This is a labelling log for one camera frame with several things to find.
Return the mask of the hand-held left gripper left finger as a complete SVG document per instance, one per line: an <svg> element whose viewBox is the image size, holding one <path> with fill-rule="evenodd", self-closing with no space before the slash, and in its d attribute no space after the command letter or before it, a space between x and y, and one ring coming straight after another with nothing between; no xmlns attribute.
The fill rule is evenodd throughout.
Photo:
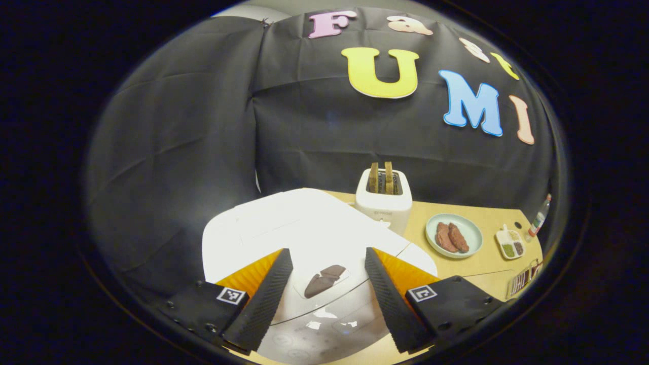
<svg viewBox="0 0 649 365"><path fill-rule="evenodd" d="M290 250L279 249L216 283L197 280L157 310L204 341L248 355L269 330L293 270Z"/></svg>

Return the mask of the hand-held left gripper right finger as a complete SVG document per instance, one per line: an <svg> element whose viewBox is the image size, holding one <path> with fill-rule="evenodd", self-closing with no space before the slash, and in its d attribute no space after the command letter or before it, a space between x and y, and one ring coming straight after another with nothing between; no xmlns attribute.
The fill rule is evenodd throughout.
<svg viewBox="0 0 649 365"><path fill-rule="evenodd" d="M365 270L401 353L452 346L503 306L462 276L440 279L375 247L366 249Z"/></svg>

